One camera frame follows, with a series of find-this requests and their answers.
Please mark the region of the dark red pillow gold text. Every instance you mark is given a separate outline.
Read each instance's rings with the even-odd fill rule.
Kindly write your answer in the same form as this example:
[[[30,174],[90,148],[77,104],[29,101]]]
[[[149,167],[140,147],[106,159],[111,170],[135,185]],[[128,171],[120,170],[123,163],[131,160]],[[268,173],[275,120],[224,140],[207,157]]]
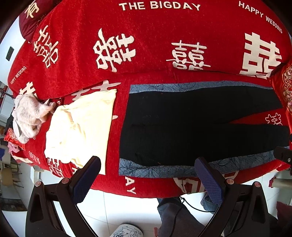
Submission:
[[[19,27],[23,38],[32,42],[37,26],[61,1],[36,0],[19,15]]]

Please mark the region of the blue jeans leg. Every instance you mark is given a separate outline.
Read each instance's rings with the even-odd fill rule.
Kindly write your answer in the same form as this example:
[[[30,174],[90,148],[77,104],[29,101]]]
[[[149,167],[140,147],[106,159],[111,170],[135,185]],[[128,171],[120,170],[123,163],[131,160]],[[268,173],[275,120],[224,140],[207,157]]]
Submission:
[[[157,210],[161,217],[161,227],[158,230],[158,236],[198,236],[205,225],[200,223],[182,204],[180,197],[171,197],[157,199]],[[217,210],[218,205],[214,204],[206,193],[201,200],[201,205],[205,211],[211,211],[212,214]],[[235,220],[241,209],[241,202],[237,202],[224,229],[224,236],[228,235],[235,223]]]

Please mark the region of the black pants grey patterned trim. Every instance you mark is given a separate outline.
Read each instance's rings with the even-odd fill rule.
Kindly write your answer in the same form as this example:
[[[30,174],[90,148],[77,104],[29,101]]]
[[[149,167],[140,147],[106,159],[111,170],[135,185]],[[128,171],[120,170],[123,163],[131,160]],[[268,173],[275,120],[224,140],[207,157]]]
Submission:
[[[256,167],[289,146],[286,113],[271,87],[241,81],[134,84],[121,131],[119,173],[195,175],[203,158],[222,173]]]

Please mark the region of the red embroidered cushion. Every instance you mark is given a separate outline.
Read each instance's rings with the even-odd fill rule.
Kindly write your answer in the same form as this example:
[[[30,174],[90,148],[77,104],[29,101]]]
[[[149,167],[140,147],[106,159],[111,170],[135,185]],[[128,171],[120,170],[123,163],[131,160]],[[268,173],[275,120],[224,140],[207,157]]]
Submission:
[[[291,114],[291,59],[274,69],[269,80],[283,107]]]

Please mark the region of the cream folded cloth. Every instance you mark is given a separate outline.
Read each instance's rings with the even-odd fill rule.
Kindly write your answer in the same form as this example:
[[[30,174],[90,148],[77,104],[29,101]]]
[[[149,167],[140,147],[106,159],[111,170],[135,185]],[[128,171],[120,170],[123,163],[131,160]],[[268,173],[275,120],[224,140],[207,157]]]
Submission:
[[[96,156],[104,175],[116,93],[116,89],[97,91],[59,106],[46,132],[45,157],[82,168]]]

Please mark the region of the small red embroidered pillow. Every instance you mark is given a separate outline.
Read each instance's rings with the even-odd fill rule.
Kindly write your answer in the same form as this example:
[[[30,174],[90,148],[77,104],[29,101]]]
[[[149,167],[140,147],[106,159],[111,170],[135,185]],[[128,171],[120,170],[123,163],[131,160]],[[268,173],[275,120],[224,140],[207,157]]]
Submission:
[[[25,145],[22,144],[14,134],[14,131],[12,128],[8,128],[5,136],[4,136],[4,141],[13,144],[14,146],[18,146],[21,150],[25,150]]]

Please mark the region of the red wedding print sofa cover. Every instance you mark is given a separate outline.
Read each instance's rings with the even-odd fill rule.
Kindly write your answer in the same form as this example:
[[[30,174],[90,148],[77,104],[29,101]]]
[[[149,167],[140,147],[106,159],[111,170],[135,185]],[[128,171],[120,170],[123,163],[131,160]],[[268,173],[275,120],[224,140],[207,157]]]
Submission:
[[[197,174],[140,178],[119,173],[130,87],[226,80],[273,89],[269,77],[290,59],[289,32],[265,1],[61,1],[39,23],[32,42],[23,43],[8,85],[15,96],[33,94],[41,103],[55,102],[53,113],[83,95],[116,89],[105,174],[99,173],[92,189],[172,197],[203,192]],[[12,154],[70,178],[80,168],[44,154],[53,113],[25,150],[13,145]],[[286,167],[274,157],[252,168],[218,171],[244,183]]]

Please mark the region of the white patterned slipper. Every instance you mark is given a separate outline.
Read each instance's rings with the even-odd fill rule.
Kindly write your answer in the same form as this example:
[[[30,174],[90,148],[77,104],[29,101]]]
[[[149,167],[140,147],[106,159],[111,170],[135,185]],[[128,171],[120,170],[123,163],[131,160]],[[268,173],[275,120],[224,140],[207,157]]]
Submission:
[[[110,235],[110,237],[143,237],[143,232],[131,224],[122,224]]]

